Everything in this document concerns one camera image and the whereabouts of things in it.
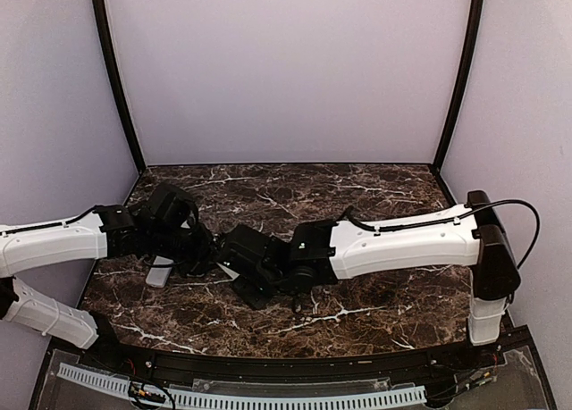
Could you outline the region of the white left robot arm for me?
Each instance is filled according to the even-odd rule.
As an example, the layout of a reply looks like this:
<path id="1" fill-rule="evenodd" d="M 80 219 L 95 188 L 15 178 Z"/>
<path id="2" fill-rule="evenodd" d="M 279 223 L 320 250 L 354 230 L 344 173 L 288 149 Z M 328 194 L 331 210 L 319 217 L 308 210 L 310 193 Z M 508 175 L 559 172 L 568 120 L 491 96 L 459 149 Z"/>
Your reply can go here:
<path id="1" fill-rule="evenodd" d="M 28 286 L 21 272 L 76 260 L 160 257 L 187 274 L 206 272 L 214 237 L 187 204 L 157 215 L 138 205 L 96 205 L 74 218 L 1 229 L 1 319 L 80 349 L 107 371 L 126 363 L 107 318 L 73 308 Z"/>

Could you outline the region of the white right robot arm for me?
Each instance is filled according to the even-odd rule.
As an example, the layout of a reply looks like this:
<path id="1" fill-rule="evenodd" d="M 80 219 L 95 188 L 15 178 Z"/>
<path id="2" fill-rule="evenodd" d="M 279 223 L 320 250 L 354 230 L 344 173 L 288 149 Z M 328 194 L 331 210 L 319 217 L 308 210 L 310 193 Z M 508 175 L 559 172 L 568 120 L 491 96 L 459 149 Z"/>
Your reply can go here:
<path id="1" fill-rule="evenodd" d="M 216 263 L 251 308 L 277 294 L 298 295 L 374 272 L 427 265 L 470 269 L 468 340 L 457 362 L 476 368 L 500 336 L 501 317 L 521 278 L 506 231 L 485 192 L 436 213 L 361 222 L 349 209 L 338 219 L 303 222 L 290 241 L 240 224 L 223 238 Z"/>

